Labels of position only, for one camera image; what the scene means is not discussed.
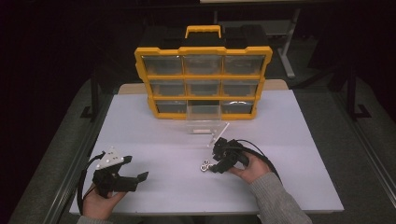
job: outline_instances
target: gray sleeve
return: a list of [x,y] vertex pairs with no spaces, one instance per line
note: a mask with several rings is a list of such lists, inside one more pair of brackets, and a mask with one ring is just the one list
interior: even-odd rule
[[312,223],[274,173],[253,181],[250,190],[256,196],[262,223]]
[[110,221],[81,216],[77,224],[113,224]]

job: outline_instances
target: person's right hand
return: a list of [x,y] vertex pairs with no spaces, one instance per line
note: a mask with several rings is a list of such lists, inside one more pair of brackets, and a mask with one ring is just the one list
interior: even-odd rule
[[84,198],[82,215],[84,217],[101,220],[107,220],[110,217],[113,208],[117,205],[119,201],[121,201],[121,199],[127,193],[118,192],[116,194],[113,194],[113,192],[109,192],[107,194],[107,198],[104,198],[99,195],[99,190],[95,187],[94,184],[91,185],[88,192],[89,193]]
[[246,167],[245,169],[238,169],[236,167],[232,167],[230,168],[230,170],[228,170],[230,173],[241,177],[246,182],[251,184],[260,176],[266,175],[271,172],[271,169],[268,167],[267,163],[250,153],[244,153],[248,158],[248,167]]

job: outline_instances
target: yellow organizer box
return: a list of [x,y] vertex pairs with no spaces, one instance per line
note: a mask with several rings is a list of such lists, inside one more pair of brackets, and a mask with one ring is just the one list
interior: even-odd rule
[[221,119],[254,119],[272,53],[260,25],[155,26],[134,56],[156,118],[186,119],[188,106],[203,105]]

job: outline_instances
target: black bracket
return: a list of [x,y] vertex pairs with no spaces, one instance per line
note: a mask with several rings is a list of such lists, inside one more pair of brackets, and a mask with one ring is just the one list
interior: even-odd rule
[[213,164],[209,170],[213,173],[224,173],[228,171],[231,167],[236,165],[237,162],[241,162],[245,166],[248,166],[249,159],[244,154],[244,152],[250,153],[257,158],[261,159],[270,167],[271,171],[279,178],[279,174],[275,166],[271,163],[271,161],[263,154],[256,152],[248,147],[244,147],[238,141],[240,140],[230,140],[220,137],[218,141],[213,146],[213,159],[218,161],[217,164]]
[[356,99],[356,71],[353,66],[350,66],[349,76],[347,77],[347,91],[346,91],[346,110],[353,120],[360,118],[370,118],[371,115],[364,105],[358,105],[361,110],[360,113],[355,112]]
[[112,191],[125,192],[136,191],[137,185],[147,179],[149,172],[137,177],[120,176],[119,170],[123,164],[131,162],[132,156],[123,157],[123,162],[96,170],[93,173],[92,182],[99,191],[99,195],[107,198],[107,194]]
[[91,75],[91,106],[85,106],[84,110],[81,113],[81,118],[82,119],[91,119],[91,122],[93,122],[96,119],[96,116],[98,115],[99,112],[99,84],[96,80],[96,74],[93,71]]

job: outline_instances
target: table leg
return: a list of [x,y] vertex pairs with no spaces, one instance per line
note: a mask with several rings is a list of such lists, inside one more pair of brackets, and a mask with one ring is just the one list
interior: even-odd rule
[[294,75],[293,69],[291,68],[287,53],[288,53],[291,39],[294,34],[294,29],[296,27],[299,14],[300,14],[300,9],[296,8],[294,10],[294,15],[291,20],[291,23],[290,23],[290,26],[288,29],[288,33],[286,35],[286,42],[282,48],[277,49],[277,52],[279,53],[280,61],[282,62],[283,67],[285,68],[286,75],[288,76],[288,78],[295,78],[295,75]]

